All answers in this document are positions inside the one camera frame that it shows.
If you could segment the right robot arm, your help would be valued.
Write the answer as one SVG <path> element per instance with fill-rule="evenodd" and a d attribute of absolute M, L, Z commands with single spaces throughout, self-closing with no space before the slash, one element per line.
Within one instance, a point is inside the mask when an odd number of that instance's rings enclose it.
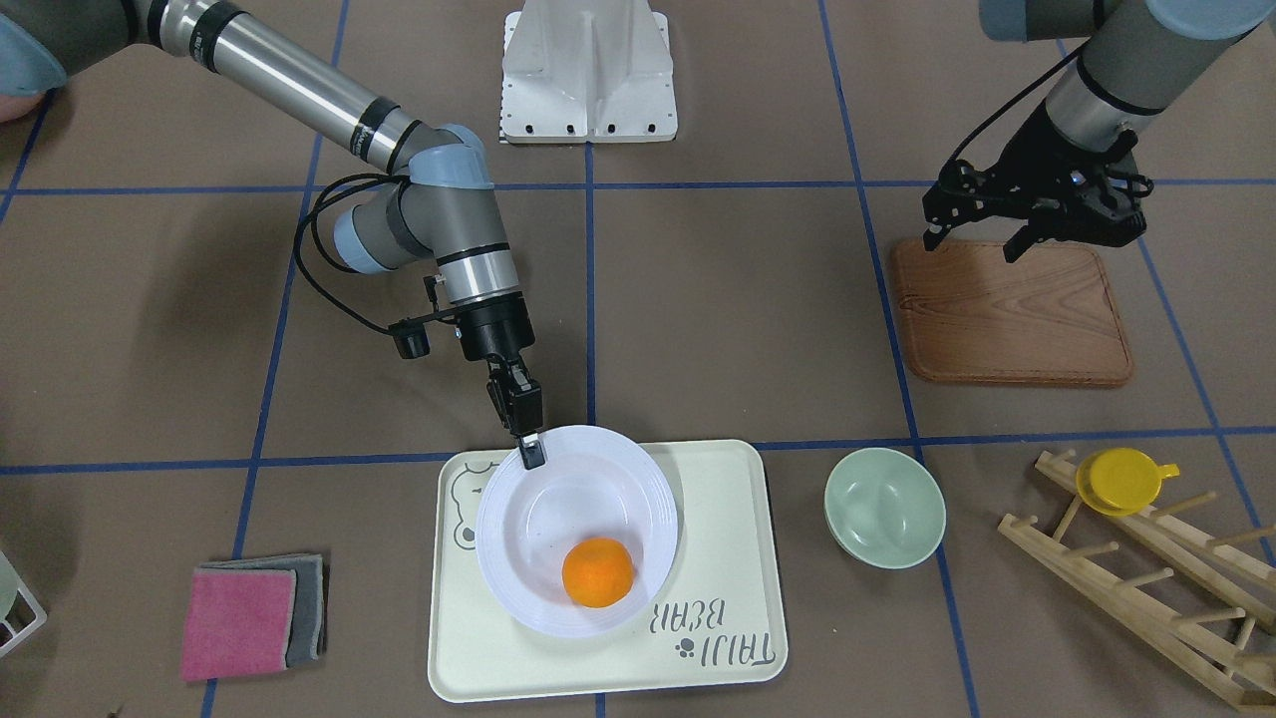
<path fill-rule="evenodd" d="M 441 287 L 450 306 L 380 333 L 402 358 L 420 358 L 427 323 L 456 326 L 466 358 L 487 365 L 487 394 L 524 467 L 542 467 L 542 392 L 522 358 L 536 335 L 484 142 L 466 128 L 429 128 L 232 1 L 5 1 L 3 94 L 46 94 L 133 45 L 191 59 L 369 165 L 315 200 L 293 238 L 295 263 L 325 208 L 374 189 L 336 221 L 322 258 L 362 274 L 433 260 L 439 272 L 427 277 L 427 295 Z"/>

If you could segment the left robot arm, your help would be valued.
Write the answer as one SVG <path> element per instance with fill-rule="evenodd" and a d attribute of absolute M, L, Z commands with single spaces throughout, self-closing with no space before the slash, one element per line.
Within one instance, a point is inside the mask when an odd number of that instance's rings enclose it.
<path fill-rule="evenodd" d="M 1122 247 L 1145 233 L 1154 180 L 1134 145 L 1228 48 L 1273 17 L 1271 1 L 983 1 L 997 41 L 1079 38 L 1044 74 L 1053 88 L 997 161 L 977 170 L 952 152 L 923 196 L 926 250 L 961 224 L 1021 222 L 1007 261 L 1049 240 Z"/>

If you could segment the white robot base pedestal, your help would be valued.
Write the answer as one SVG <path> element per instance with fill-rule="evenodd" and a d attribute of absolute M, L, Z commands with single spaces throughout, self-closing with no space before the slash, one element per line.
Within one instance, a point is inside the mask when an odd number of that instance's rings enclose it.
<path fill-rule="evenodd" d="M 647 1 L 527 1 L 507 13 L 501 50 L 501 142 L 678 136 L 670 24 Z"/>

